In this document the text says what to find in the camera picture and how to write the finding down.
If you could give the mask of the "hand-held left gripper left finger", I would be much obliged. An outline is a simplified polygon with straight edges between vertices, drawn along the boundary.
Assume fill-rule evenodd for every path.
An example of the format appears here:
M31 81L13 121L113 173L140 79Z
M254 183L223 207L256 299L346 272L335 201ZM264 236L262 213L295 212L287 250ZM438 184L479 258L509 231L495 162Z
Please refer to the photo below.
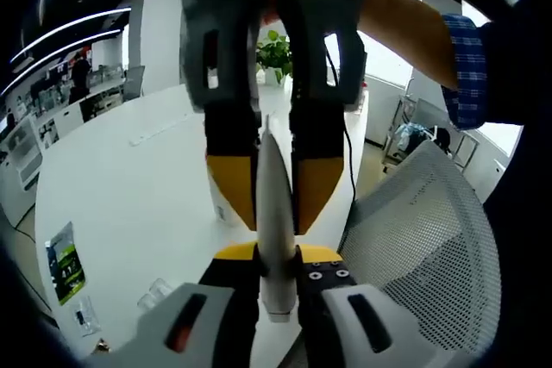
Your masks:
M134 337L92 354L88 367L247 367L259 318L255 243L217 253L200 281L185 283L142 315Z

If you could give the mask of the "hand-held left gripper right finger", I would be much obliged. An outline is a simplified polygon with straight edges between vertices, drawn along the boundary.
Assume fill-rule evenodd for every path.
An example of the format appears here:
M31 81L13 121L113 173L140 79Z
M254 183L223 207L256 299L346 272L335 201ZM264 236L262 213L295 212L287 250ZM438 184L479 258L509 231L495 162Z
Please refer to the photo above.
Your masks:
M357 284L324 246L296 249L298 320L311 367L466 367L468 355L432 344L407 308Z

